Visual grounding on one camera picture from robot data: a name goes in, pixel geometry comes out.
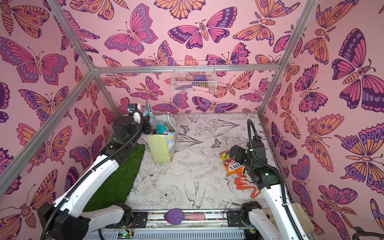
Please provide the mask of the small teal mint bag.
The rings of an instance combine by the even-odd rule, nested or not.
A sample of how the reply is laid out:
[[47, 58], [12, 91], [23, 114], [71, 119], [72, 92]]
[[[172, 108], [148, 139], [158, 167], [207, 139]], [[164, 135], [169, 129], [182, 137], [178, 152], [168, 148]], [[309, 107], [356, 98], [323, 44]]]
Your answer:
[[152, 110], [151, 110], [151, 105], [148, 100], [146, 100], [146, 103], [144, 105], [144, 116], [151, 116], [152, 115]]

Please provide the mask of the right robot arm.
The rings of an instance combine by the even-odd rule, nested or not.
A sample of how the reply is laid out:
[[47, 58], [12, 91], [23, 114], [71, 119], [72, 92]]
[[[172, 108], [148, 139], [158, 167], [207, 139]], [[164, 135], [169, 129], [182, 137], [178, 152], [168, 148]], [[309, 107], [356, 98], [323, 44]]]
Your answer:
[[277, 226], [268, 219], [258, 202], [242, 204], [243, 223], [253, 226], [264, 240], [307, 240], [308, 235], [288, 198], [285, 182], [277, 168], [268, 164], [265, 145], [250, 119], [247, 120], [247, 130], [246, 148], [233, 146], [230, 158], [245, 167], [251, 183], [257, 186], [267, 201]]

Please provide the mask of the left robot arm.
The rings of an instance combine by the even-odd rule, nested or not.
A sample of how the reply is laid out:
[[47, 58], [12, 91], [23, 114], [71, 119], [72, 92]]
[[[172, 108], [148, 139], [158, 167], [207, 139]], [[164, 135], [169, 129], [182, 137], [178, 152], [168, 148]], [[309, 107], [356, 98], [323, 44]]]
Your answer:
[[149, 120], [138, 104], [129, 104], [127, 114], [113, 123], [114, 139], [102, 149], [90, 169], [54, 203], [39, 208], [42, 240], [82, 240], [94, 231], [101, 233], [106, 226], [132, 223], [132, 209], [125, 204], [91, 212], [84, 212], [84, 208], [102, 184], [127, 161], [142, 134], [151, 133]]

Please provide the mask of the orange Fox's fruits bag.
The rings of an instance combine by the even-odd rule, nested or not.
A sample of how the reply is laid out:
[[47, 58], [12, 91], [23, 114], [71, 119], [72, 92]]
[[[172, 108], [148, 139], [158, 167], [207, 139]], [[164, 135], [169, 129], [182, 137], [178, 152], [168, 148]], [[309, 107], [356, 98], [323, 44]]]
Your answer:
[[239, 175], [245, 170], [245, 166], [236, 162], [233, 158], [230, 157], [231, 150], [226, 150], [219, 153], [219, 156], [222, 160], [222, 163], [225, 166], [227, 174], [230, 175]]

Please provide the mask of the teal mint candy bag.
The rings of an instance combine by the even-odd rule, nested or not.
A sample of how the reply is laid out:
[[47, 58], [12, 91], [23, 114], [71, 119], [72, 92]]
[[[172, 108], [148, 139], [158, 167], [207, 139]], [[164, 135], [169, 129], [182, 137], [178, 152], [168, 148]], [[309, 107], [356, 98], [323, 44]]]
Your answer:
[[168, 134], [170, 134], [170, 130], [168, 128], [168, 124], [167, 123], [158, 122], [157, 134], [158, 135], [168, 135]]

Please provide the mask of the white paper bag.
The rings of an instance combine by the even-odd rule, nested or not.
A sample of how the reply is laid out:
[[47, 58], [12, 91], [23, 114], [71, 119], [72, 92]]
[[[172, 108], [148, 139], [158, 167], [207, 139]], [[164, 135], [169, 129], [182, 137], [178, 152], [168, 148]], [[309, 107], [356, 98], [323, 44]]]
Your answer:
[[[168, 128], [170, 130], [170, 134], [158, 135], [158, 122], [167, 123]], [[172, 162], [176, 146], [176, 126], [177, 124], [174, 120], [174, 116], [170, 112], [167, 112], [166, 115], [155, 116], [155, 120], [152, 125], [152, 134], [143, 134], [142, 139], [146, 146], [149, 148], [154, 163], [164, 164]]]

